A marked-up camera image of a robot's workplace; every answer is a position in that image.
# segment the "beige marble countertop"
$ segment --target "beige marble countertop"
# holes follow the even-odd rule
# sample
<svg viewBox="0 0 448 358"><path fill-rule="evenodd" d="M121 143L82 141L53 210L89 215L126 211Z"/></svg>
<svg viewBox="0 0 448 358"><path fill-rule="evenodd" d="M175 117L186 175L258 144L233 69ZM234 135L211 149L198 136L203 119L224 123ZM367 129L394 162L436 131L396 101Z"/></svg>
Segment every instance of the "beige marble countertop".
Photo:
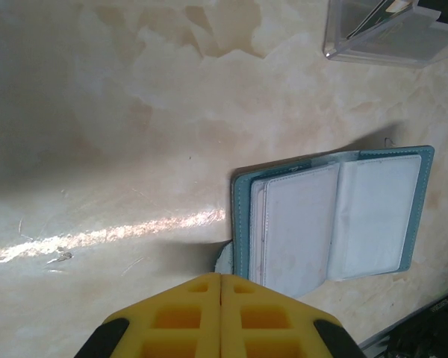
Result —
<svg viewBox="0 0 448 358"><path fill-rule="evenodd" d="M448 291L448 60L327 61L325 20L320 0L0 1L0 357L72 357L210 271L233 169L362 137L436 149L412 267L302 301L361 342Z"/></svg>

